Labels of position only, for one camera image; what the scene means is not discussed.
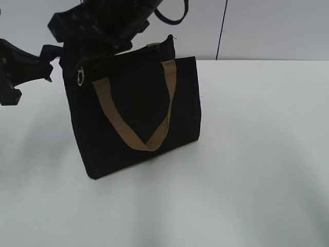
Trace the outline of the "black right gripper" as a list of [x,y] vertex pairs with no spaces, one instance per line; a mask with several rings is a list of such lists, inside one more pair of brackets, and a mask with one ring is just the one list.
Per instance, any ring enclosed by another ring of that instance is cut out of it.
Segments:
[[109,43],[131,41],[148,26],[148,18],[161,1],[83,1],[55,13],[48,29],[57,42],[99,40]]

